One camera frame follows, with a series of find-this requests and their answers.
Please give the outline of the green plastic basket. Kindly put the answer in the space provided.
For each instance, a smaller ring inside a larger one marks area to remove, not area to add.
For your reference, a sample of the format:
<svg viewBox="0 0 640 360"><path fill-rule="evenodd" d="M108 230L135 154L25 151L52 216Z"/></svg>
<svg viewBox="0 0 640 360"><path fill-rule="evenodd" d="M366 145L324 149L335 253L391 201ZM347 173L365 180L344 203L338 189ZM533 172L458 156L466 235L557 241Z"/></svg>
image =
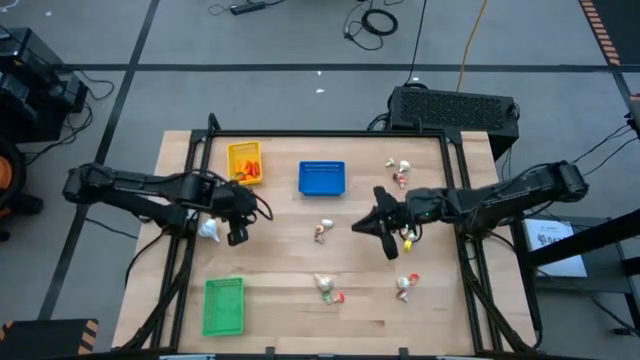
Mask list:
<svg viewBox="0 0 640 360"><path fill-rule="evenodd" d="M244 332L244 280L207 280L204 286L202 335L235 336Z"/></svg>

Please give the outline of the black equipment cart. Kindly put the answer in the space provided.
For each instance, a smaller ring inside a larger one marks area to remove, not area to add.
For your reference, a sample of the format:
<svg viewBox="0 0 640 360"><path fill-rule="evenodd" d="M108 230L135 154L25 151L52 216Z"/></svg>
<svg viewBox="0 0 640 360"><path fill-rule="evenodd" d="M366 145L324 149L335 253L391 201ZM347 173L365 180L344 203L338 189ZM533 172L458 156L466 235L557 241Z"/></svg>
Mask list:
<svg viewBox="0 0 640 360"><path fill-rule="evenodd" d="M15 143L57 140L82 111L88 87L28 27L0 25L0 135Z"/></svg>

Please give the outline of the black table frame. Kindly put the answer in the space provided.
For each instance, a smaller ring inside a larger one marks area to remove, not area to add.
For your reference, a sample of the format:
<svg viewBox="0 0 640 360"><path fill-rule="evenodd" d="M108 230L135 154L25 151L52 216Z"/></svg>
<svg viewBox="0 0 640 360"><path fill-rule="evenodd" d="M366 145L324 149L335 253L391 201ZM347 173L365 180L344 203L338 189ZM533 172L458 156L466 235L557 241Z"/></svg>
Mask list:
<svg viewBox="0 0 640 360"><path fill-rule="evenodd" d="M272 221L250 228L247 243L231 247L208 239L195 241L182 309L169 309L160 338L182 352L261 353L321 356L469 355L477 345L491 348L485 315L472 335L454 230L435 223L422 240L394 261L385 258L378 239L352 231L373 203L376 185L395 190L385 167L388 158L407 160L409 182L440 187L449 183L481 187L498 172L489 140L482 132L462 136L467 169L444 162L435 138L381 133L306 131L260 137L265 178L257 192L272 207ZM301 161L342 161L346 189L340 196L305 196L298 191ZM316 235L322 219L334 222ZM406 289L408 302L396 295L399 277L419 281ZM343 303L327 305L315 274L333 278ZM245 283L244 332L239 336L202 335L204 285L207 280L241 277Z"/></svg>

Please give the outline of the blue plastic basket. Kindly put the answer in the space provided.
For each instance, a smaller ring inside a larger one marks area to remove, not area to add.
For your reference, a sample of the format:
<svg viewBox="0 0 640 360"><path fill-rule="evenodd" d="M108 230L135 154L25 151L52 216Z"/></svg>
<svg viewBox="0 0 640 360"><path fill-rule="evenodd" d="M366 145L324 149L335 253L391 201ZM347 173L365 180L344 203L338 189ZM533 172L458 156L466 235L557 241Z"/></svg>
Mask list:
<svg viewBox="0 0 640 360"><path fill-rule="evenodd" d="M305 196L340 196L346 189L342 161L301 161L298 191Z"/></svg>

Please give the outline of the black computer tower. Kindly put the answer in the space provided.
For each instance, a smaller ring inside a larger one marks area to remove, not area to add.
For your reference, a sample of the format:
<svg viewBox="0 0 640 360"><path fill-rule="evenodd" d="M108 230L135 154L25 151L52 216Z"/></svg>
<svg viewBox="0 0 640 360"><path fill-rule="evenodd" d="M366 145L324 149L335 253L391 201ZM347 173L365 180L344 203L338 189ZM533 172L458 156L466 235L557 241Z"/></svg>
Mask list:
<svg viewBox="0 0 640 360"><path fill-rule="evenodd" d="M448 135L484 132L499 159L519 138L519 105L511 97L396 87L387 101L387 131L441 130Z"/></svg>

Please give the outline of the yellow plastic basket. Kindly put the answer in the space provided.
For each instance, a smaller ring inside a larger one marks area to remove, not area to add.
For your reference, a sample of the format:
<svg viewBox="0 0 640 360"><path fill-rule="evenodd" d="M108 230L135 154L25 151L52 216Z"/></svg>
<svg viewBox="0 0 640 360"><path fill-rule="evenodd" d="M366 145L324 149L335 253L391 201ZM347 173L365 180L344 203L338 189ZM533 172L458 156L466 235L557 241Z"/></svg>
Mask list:
<svg viewBox="0 0 640 360"><path fill-rule="evenodd" d="M245 162L257 161L260 165L260 176L252 181L239 181L239 176L244 174ZM261 157L261 147L259 141L246 141L232 143L227 146L228 175L232 180L236 180L241 185L257 185L263 180L263 166Z"/></svg>

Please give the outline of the orange black round machine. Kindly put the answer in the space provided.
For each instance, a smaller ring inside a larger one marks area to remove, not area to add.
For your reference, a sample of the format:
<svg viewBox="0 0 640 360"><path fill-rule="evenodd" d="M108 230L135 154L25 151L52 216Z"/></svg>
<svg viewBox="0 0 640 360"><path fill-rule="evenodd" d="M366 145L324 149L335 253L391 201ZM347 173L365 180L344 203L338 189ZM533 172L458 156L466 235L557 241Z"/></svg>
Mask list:
<svg viewBox="0 0 640 360"><path fill-rule="evenodd" d="M0 220L12 215L37 215L43 200L23 192L26 163L17 146L0 134Z"/></svg>

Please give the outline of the black box hazard stripes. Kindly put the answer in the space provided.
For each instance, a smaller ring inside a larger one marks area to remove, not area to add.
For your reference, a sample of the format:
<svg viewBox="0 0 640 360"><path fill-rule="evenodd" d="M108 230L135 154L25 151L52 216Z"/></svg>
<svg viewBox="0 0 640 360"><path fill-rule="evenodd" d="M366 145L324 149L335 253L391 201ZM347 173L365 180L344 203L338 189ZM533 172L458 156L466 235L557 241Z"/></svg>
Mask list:
<svg viewBox="0 0 640 360"><path fill-rule="evenodd" d="M93 352L97 319L9 321L0 326L0 360L36 360Z"/></svg>

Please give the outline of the black power strip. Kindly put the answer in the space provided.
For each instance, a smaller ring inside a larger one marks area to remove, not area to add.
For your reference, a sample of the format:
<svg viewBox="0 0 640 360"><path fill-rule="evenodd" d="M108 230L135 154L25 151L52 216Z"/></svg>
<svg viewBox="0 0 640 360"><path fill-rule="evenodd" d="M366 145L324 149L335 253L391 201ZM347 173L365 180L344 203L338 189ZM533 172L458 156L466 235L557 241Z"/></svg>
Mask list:
<svg viewBox="0 0 640 360"><path fill-rule="evenodd" d="M253 1L248 0L247 2L245 2L243 4L232 5L229 8L229 11L234 16L238 16L238 15L242 15L242 14L246 14L246 13L251 13L251 12L255 12L255 11L264 10L266 7L267 7L267 5L266 5L266 3L264 1L253 2Z"/></svg>

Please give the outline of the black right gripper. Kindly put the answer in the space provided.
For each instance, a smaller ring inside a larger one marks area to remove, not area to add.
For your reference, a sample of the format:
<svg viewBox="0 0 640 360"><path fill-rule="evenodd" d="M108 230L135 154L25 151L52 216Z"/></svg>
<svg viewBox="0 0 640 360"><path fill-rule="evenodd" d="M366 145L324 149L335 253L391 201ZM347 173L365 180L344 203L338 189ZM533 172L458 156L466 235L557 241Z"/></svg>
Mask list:
<svg viewBox="0 0 640 360"><path fill-rule="evenodd" d="M377 208L351 226L354 232L367 235L385 235L408 227L415 230L417 225L435 219L435 191L427 188L409 190L404 201L398 201L384 187L373 189Z"/></svg>

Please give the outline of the black side stand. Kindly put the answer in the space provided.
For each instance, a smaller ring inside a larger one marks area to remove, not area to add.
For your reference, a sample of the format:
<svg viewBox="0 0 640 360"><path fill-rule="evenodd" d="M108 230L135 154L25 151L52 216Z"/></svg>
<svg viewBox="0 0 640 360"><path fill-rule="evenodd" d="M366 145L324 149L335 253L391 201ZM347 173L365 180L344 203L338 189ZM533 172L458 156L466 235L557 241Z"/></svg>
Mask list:
<svg viewBox="0 0 640 360"><path fill-rule="evenodd" d="M542 330L536 292L578 292L611 317L617 335L640 337L640 256L627 258L624 240L640 240L640 209L618 218L535 216L511 226L534 329ZM600 303L597 293L624 296L630 322Z"/></svg>

